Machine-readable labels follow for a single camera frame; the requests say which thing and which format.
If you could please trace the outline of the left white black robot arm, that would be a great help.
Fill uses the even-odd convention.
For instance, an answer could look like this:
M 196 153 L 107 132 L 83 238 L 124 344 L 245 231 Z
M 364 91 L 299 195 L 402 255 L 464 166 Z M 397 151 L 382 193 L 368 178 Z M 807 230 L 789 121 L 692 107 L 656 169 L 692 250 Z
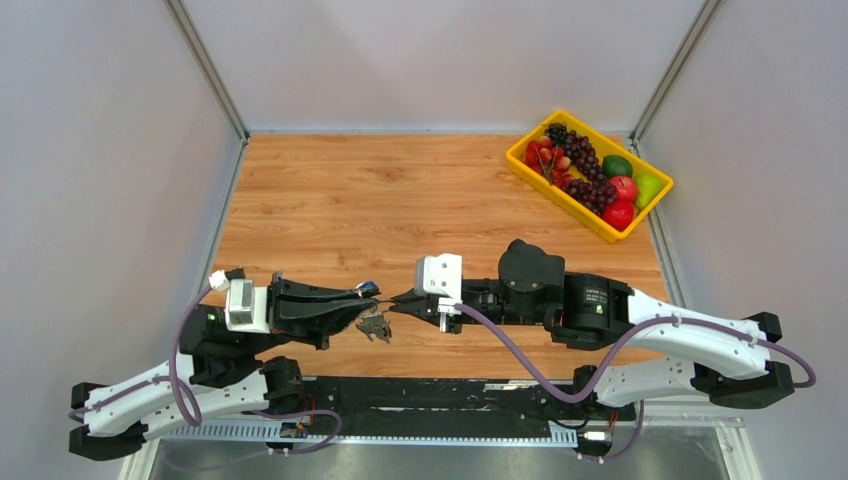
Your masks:
M 329 347 L 378 306 L 372 281 L 334 289 L 286 280 L 257 285 L 241 268 L 217 270 L 178 322 L 167 359 L 129 380 L 81 382 L 71 392 L 70 453 L 120 459 L 172 430 L 243 414 L 303 414 L 313 402 L 297 361 L 258 356 L 276 346 Z

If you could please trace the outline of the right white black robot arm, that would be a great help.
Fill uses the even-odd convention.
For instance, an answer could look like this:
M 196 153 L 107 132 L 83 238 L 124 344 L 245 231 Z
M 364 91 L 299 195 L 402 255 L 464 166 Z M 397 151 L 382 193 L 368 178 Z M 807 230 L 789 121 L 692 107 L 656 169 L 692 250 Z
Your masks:
M 449 334 L 480 324 L 531 377 L 584 417 L 642 400 L 702 395 L 714 405 L 762 409 L 796 390 L 790 367 L 772 358 L 778 319 L 762 312 L 724 319 L 679 307 L 606 277 L 570 272 L 563 257 L 514 240 L 494 279 L 467 279 L 454 254 L 418 260 L 414 286 L 391 310 Z M 600 364 L 576 370 L 570 390 L 547 379 L 506 334 L 539 326 L 570 349 L 602 351 Z

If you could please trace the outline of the metal keyring with keys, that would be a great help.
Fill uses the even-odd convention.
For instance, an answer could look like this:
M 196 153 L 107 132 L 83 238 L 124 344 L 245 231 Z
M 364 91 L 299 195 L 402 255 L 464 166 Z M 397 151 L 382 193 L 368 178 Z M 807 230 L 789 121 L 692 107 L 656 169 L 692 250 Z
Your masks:
M 390 344 L 392 341 L 391 321 L 380 303 L 364 310 L 357 317 L 355 326 L 370 342 Z

